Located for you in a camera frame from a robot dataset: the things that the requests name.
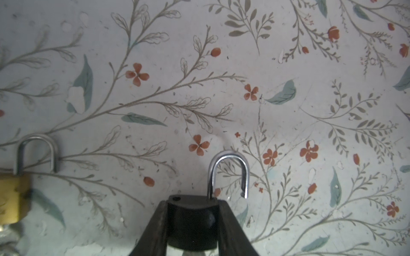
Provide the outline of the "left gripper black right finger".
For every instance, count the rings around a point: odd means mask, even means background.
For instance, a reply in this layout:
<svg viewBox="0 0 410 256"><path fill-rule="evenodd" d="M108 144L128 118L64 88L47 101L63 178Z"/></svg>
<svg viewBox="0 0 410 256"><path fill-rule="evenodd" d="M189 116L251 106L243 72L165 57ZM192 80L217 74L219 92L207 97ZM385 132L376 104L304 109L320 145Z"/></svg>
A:
<svg viewBox="0 0 410 256"><path fill-rule="evenodd" d="M219 200L218 251L220 256L259 256L226 201Z"/></svg>

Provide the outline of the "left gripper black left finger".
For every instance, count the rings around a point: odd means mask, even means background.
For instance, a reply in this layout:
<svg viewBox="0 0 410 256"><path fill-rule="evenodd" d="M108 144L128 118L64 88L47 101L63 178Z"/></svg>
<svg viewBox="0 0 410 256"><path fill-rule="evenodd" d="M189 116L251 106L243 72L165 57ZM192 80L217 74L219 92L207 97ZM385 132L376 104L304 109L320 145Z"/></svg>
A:
<svg viewBox="0 0 410 256"><path fill-rule="evenodd" d="M129 256L165 256L168 240L168 204L161 201Z"/></svg>

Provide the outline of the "small black padlock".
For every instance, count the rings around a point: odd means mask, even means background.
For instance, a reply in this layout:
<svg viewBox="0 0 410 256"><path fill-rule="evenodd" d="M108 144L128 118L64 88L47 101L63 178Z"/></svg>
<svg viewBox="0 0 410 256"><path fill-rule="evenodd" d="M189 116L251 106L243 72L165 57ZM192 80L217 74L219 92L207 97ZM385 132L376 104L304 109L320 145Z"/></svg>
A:
<svg viewBox="0 0 410 256"><path fill-rule="evenodd" d="M239 152L226 150L215 155L209 165L207 194L174 195L168 199L169 245L185 251L218 249L219 200L214 196L219 164L233 159L241 167L241 197L248 198L250 167Z"/></svg>

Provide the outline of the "brass padlock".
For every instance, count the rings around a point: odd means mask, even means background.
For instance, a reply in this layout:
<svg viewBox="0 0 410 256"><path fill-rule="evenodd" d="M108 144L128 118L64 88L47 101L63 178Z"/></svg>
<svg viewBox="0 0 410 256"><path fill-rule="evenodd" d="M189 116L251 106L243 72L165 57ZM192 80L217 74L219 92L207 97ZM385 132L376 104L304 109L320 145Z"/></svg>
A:
<svg viewBox="0 0 410 256"><path fill-rule="evenodd" d="M30 174L24 173L24 154L27 144L40 140L49 146L50 169L58 171L59 149L57 143L48 135L34 133L20 139L15 149L15 160L12 173L1 174L1 225L15 224L21 221L31 209L29 191L32 186Z"/></svg>

